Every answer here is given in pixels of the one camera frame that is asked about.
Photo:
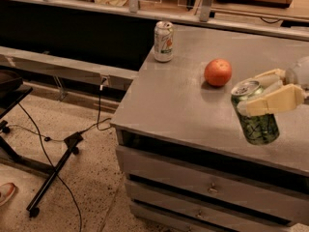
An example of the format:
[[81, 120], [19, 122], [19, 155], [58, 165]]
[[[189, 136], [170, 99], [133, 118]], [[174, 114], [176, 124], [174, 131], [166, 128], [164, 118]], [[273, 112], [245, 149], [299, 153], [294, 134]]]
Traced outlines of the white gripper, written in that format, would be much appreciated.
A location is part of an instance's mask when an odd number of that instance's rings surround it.
[[263, 88], [281, 80], [288, 85], [262, 93], [260, 97], [248, 100], [245, 104], [246, 116], [262, 116], [296, 109], [309, 97], [309, 56], [298, 59], [286, 71], [274, 69], [253, 77]]

